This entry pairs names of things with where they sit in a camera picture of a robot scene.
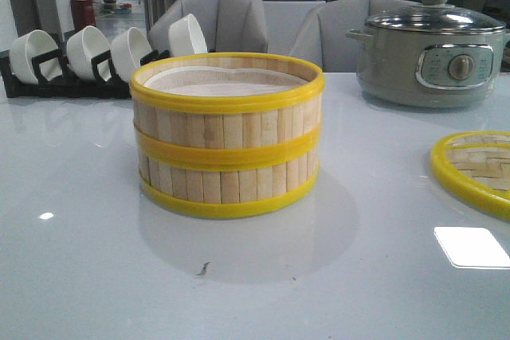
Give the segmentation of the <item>woven bamboo steamer lid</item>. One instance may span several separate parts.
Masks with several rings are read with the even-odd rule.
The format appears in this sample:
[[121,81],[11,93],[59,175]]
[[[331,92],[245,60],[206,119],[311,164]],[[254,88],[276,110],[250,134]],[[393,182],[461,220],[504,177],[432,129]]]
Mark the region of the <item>woven bamboo steamer lid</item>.
[[430,168],[437,181],[462,201],[509,220],[509,133],[462,131],[431,148]]

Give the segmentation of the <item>black dish rack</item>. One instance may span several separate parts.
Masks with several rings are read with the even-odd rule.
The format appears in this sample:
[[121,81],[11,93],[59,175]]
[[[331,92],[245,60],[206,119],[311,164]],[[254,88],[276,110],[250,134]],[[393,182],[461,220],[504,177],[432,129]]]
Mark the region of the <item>black dish rack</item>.
[[[56,59],[63,73],[52,80],[43,77],[41,66]],[[121,80],[112,62],[111,52],[105,51],[92,58],[92,80],[80,79],[71,69],[69,59],[60,49],[35,56],[32,63],[36,65],[36,83],[22,83],[12,72],[10,59],[5,53],[1,56],[1,74],[6,96],[16,98],[30,97],[68,97],[129,99],[131,97],[128,83]]]

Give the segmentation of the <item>white bowl far left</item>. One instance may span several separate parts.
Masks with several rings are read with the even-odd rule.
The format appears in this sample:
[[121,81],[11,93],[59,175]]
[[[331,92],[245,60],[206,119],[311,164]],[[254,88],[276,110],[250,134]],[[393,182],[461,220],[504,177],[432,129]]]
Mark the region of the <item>white bowl far left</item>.
[[35,29],[15,39],[10,47],[9,59],[13,74],[24,84],[37,84],[32,59],[57,49],[57,43],[44,30]]

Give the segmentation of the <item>white bowl far right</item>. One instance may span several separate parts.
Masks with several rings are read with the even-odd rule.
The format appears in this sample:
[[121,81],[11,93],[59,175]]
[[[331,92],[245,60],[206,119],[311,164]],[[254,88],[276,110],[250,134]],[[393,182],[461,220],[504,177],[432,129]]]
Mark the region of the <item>white bowl far right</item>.
[[208,52],[202,28],[193,14],[172,23],[168,30],[168,39],[173,57]]

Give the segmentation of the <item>grey chair left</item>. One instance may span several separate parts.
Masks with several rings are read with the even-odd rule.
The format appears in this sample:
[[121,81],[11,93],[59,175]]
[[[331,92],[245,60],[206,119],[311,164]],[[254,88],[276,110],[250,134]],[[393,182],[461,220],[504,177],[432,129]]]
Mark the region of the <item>grey chair left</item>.
[[267,53],[269,36],[262,0],[177,0],[150,28],[153,49],[169,50],[170,25],[193,14],[208,50]]

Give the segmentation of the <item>bamboo steamer tray yellow rims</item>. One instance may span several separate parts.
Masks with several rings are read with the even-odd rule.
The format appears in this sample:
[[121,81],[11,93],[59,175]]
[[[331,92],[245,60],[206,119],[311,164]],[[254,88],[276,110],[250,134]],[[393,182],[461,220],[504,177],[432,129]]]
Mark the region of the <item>bamboo steamer tray yellow rims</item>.
[[135,133],[148,158],[187,170],[317,167],[322,69],[266,53],[206,53],[137,69]]

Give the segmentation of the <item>glass pot lid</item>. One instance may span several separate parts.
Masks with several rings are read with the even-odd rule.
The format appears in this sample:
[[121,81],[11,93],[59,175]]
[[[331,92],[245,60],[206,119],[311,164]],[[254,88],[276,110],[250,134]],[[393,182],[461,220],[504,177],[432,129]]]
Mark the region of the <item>glass pot lid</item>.
[[448,3],[421,0],[420,4],[387,10],[370,16],[366,26],[425,33],[499,33],[505,24],[486,14]]

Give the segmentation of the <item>grey chair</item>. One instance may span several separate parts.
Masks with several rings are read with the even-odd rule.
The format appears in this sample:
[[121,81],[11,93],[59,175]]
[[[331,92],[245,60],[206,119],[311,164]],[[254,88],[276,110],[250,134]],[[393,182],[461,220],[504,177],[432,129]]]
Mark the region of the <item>grey chair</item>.
[[208,50],[267,53],[269,36],[262,0],[177,0],[150,28],[153,49],[169,50],[170,25],[193,14]]
[[310,10],[288,55],[310,61],[325,72],[355,72],[360,44],[349,37],[373,14],[411,6],[409,0],[337,0]]

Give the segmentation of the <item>grey chair right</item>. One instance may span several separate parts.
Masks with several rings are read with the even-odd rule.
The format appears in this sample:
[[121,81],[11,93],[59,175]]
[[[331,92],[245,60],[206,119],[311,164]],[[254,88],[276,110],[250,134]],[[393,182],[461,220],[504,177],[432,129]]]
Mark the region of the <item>grey chair right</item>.
[[411,6],[409,0],[337,0],[310,10],[288,55],[310,61],[325,72],[355,72],[360,44],[349,37],[373,14]]

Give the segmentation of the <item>white bowl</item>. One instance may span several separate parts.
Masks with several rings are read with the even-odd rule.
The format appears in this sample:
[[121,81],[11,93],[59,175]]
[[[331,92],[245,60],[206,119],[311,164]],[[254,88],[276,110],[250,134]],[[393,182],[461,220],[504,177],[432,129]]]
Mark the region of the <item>white bowl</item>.
[[109,41],[103,33],[95,26],[87,25],[67,41],[66,53],[69,66],[82,80],[95,81],[92,58],[109,49]]
[[111,43],[111,55],[120,79],[128,83],[132,73],[141,66],[141,59],[151,52],[149,41],[136,27],[131,27],[115,37]]
[[168,39],[173,57],[208,52],[202,28],[193,14],[172,23],[168,30]]
[[9,59],[13,74],[24,84],[37,84],[32,59],[57,49],[57,43],[44,30],[35,29],[15,39],[10,47]]

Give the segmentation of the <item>grey electric cooking pot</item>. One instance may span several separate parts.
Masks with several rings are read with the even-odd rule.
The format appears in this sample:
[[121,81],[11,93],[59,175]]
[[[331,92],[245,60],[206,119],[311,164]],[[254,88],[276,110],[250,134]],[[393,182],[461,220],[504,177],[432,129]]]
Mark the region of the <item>grey electric cooking pot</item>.
[[356,76],[379,99],[414,107],[466,107],[487,98],[509,32],[427,33],[365,27],[347,37],[360,44]]

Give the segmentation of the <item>red trash bin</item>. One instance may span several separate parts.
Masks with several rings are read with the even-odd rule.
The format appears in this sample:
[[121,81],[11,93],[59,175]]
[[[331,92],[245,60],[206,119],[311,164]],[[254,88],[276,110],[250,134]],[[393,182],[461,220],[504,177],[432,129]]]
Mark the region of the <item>red trash bin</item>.
[[70,0],[70,7],[76,32],[81,31],[88,25],[96,25],[92,0]]

